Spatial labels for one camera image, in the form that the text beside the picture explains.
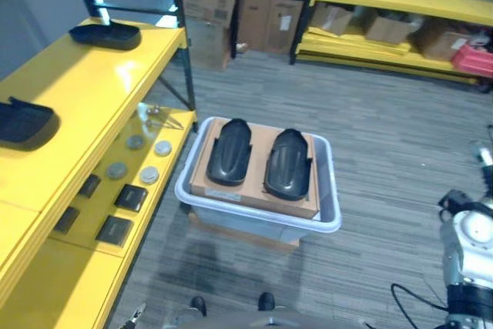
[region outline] black cable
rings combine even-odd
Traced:
[[[438,213],[438,218],[440,219],[441,223],[444,223],[446,220],[444,220],[444,212],[447,211],[445,208],[442,208],[440,212]]]
[[[391,293],[392,293],[392,297],[394,297],[394,300],[395,300],[395,303],[399,306],[399,308],[401,309],[401,312],[402,314],[406,317],[407,321],[409,321],[409,324],[411,324],[411,326],[414,328],[414,329],[419,329],[419,327],[416,326],[416,324],[412,321],[412,319],[409,317],[409,315],[407,314],[406,310],[402,307],[402,304],[401,302],[399,301],[399,299],[397,298],[397,295],[395,293],[395,288],[399,288],[399,289],[402,289],[404,292],[406,292],[407,294],[410,294],[412,297],[420,300],[421,302],[429,305],[429,306],[432,306],[433,308],[436,308],[437,310],[442,310],[442,311],[446,311],[448,312],[448,309],[446,307],[443,307],[443,306],[438,306],[437,304],[434,304],[433,302],[430,302],[429,300],[426,300],[424,299],[423,297],[421,296],[418,296],[416,293],[413,293],[411,292],[410,290],[408,290],[406,287],[403,287],[402,285],[400,284],[396,284],[396,283],[393,283],[391,285]]]

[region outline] yellow shelf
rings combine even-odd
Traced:
[[[52,107],[61,123],[35,151],[0,149],[0,213],[19,218],[0,219],[9,235],[0,243],[0,307],[138,102],[186,46],[183,29],[127,23],[142,33],[131,51],[80,45],[65,35],[2,81],[0,101],[14,96]]]
[[[91,198],[76,196],[71,206],[80,214],[66,235],[52,232],[44,242],[11,296],[0,310],[2,327],[28,328],[101,328],[115,300],[119,287],[156,204],[183,148],[188,132],[195,121],[195,113],[177,109],[163,109],[155,121],[166,126],[147,128],[146,106],[141,104],[137,114],[125,125],[92,173],[101,183]],[[177,129],[176,121],[183,129]],[[126,148],[129,136],[144,136],[142,149]],[[168,140],[173,151],[166,157],[153,152],[154,143]],[[105,176],[106,167],[123,161],[127,175],[120,180]],[[147,186],[139,180],[143,167],[155,166],[159,179]],[[149,194],[138,213],[113,206],[125,183],[145,187]],[[108,215],[131,220],[133,225],[122,247],[95,241]]]
[[[361,49],[357,46],[340,45],[337,43],[319,42],[316,35],[305,32],[298,51],[315,52],[320,54],[338,55],[352,59],[366,59],[368,61],[392,63],[396,65],[406,65],[414,68],[435,69],[444,72],[453,72],[467,75],[456,71],[454,66],[448,61],[437,61],[428,59],[413,50],[403,54],[393,54],[389,52],[379,52],[368,49]]]
[[[297,59],[302,61],[311,61],[311,62],[336,63],[339,65],[354,65],[357,67],[365,67],[369,69],[382,69],[385,71],[409,73],[412,75],[426,76],[436,79],[446,79],[446,80],[457,81],[457,82],[465,82],[467,84],[475,84],[477,82],[477,79],[475,77],[466,76],[466,75],[455,75],[453,73],[440,72],[437,70],[417,69],[406,65],[393,65],[390,63],[374,62],[374,61],[368,61],[363,59],[344,58],[338,55],[301,52],[297,56]]]
[[[485,0],[311,0],[393,9],[493,26],[493,2]]]

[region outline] stacked cardboard boxes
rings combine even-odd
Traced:
[[[287,54],[303,0],[240,0],[238,42],[265,52]]]
[[[192,64],[223,71],[230,59],[235,0],[183,0]]]
[[[223,71],[230,60],[236,0],[183,0],[192,64]]]

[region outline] red box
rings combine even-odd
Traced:
[[[493,53],[476,50],[467,44],[459,49],[452,64],[460,71],[493,78]]]

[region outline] black shoe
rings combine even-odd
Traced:
[[[190,307],[194,307],[202,313],[202,316],[207,316],[206,302],[201,296],[195,296],[190,302]]]
[[[276,301],[272,293],[263,292],[259,297],[259,311],[272,311],[276,308]]]

